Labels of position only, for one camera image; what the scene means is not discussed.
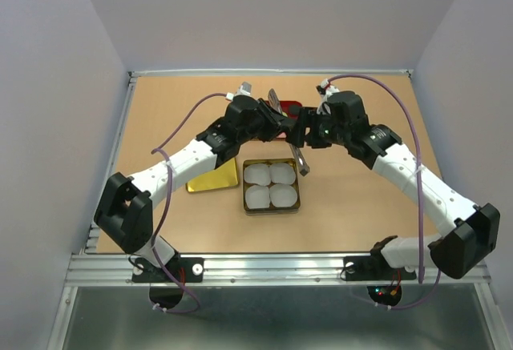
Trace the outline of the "metal tongs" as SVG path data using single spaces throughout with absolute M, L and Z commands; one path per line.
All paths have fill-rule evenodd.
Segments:
M 281 102 L 277 97 L 276 91 L 273 88 L 271 88 L 268 92 L 268 101 L 271 108 L 277 111 L 280 115 L 286 116 L 286 113 L 283 111 L 281 107 Z M 293 158 L 296 161 L 298 172 L 302 176 L 307 176 L 307 174 L 310 173 L 310 167 L 305 161 L 305 157 L 301 153 L 301 150 L 298 147 L 292 145 L 291 143 L 289 144 L 289 147 L 292 152 Z

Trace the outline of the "gold square cookie tin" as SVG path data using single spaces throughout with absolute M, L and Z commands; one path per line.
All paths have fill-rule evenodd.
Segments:
M 301 207 L 297 165 L 291 158 L 244 161 L 242 187 L 247 215 L 290 214 Z

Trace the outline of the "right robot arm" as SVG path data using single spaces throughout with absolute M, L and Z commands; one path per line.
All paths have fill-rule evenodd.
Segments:
M 397 268 L 429 267 L 461 279 L 495 249 L 499 210 L 458 194 L 420 163 L 388 126 L 370 123 L 362 98 L 354 92 L 328 92 L 319 107 L 298 108 L 286 139 L 297 147 L 344 147 L 415 202 L 436 226 L 430 237 L 392 235 L 376 243 L 369 258 L 374 276 L 386 278 Z

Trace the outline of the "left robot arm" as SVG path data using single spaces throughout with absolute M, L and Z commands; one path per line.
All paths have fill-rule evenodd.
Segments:
M 223 116 L 175 154 L 157 147 L 154 152 L 163 159 L 154 166 L 129 176 L 111 175 L 94 221 L 124 253 L 148 261 L 159 280 L 172 280 L 178 273 L 177 252 L 160 237 L 162 225 L 153 222 L 154 208 L 160 203 L 169 207 L 173 191 L 237 156 L 244 143 L 252 139 L 269 142 L 289 133 L 294 123 L 263 99 L 237 95 Z

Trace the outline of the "red rectangular tray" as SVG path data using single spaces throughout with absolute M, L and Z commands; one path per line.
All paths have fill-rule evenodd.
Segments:
M 302 103 L 295 100 L 281 100 L 280 106 L 280 125 L 285 126 L 287 130 L 291 130 L 297 121 Z

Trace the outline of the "white paper cup back right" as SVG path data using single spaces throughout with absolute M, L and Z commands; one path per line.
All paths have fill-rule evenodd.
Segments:
M 269 166 L 269 175 L 272 183 L 292 185 L 296 181 L 296 171 L 288 163 L 274 163 Z

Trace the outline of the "white paper cup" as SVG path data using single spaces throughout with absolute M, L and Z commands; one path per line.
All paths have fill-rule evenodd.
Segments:
M 269 188 L 269 195 L 274 207 L 292 207 L 298 200 L 297 191 L 290 185 L 274 184 Z
M 244 194 L 244 200 L 249 210 L 260 210 L 269 208 L 269 188 L 259 185 L 253 185 L 246 190 Z
M 269 175 L 272 183 L 292 185 L 296 181 L 296 171 L 288 163 L 274 163 L 269 166 Z
M 271 183 L 269 166 L 264 163 L 250 164 L 244 169 L 244 181 L 249 184 L 267 187 Z

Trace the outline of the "white paper cup back left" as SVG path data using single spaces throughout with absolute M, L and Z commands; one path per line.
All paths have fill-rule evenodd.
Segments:
M 271 183 L 269 166 L 264 163 L 250 164 L 244 169 L 244 181 L 249 184 L 267 187 Z

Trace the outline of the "white paper cup front right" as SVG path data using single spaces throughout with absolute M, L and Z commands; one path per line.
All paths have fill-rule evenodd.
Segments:
M 274 207 L 292 207 L 298 200 L 297 191 L 290 185 L 274 184 L 269 188 L 269 195 Z

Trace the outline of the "gold tin lid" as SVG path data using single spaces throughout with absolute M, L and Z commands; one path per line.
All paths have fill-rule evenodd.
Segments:
M 239 184 L 239 175 L 236 159 L 232 158 L 214 171 L 204 173 L 186 184 L 186 190 L 189 193 L 199 193 L 205 191 L 216 191 Z

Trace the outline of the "white paper cup front left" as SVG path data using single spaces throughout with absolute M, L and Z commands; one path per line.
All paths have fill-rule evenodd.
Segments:
M 259 185 L 253 185 L 246 190 L 244 194 L 244 200 L 249 210 L 260 210 L 269 208 L 269 188 Z

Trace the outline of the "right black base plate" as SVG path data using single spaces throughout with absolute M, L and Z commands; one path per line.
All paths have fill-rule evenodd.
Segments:
M 345 281 L 385 281 L 397 279 L 416 280 L 415 272 L 408 272 L 405 268 L 392 268 L 381 256 L 356 255 L 346 256 L 340 273 Z

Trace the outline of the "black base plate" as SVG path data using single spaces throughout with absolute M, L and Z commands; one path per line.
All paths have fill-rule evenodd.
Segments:
M 397 279 L 416 280 L 415 272 L 408 272 L 405 268 L 392 268 L 381 256 L 356 255 L 346 256 L 340 273 L 345 281 L 385 281 Z
M 132 266 L 131 281 L 137 284 L 171 283 L 172 280 L 162 268 L 153 266 L 142 257 L 129 256 L 128 262 Z M 166 265 L 167 270 L 180 282 L 186 284 L 199 284 L 204 277 L 204 258 L 181 256 L 172 259 Z

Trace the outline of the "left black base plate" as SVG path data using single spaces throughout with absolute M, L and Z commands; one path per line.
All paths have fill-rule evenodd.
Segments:
M 131 281 L 137 284 L 171 283 L 172 280 L 162 268 L 153 266 L 142 257 L 129 256 L 128 262 L 132 266 Z M 204 258 L 181 256 L 172 259 L 166 265 L 167 270 L 180 282 L 186 284 L 199 284 L 204 277 Z

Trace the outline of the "aluminium front rail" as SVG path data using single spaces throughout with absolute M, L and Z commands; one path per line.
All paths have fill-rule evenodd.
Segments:
M 361 252 L 183 254 L 183 259 L 202 258 L 200 282 L 186 281 L 189 288 L 267 286 L 349 286 L 417 283 L 415 270 L 392 271 L 378 279 L 356 275 L 354 261 Z M 125 255 L 74 255 L 64 285 L 67 287 L 173 287 L 166 276 L 141 272 Z

